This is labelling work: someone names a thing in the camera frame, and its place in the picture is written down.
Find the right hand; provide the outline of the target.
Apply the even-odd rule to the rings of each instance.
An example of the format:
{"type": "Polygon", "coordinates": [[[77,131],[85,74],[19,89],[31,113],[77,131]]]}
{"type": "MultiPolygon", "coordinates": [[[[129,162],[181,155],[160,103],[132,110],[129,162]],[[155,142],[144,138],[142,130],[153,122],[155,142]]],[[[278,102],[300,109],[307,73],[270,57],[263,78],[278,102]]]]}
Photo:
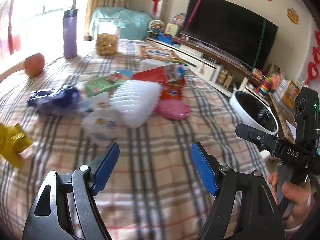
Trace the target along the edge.
{"type": "Polygon", "coordinates": [[[301,226],[311,211],[311,185],[307,180],[303,187],[291,182],[285,182],[281,188],[282,194],[294,205],[292,211],[284,218],[286,230],[301,226]]]}

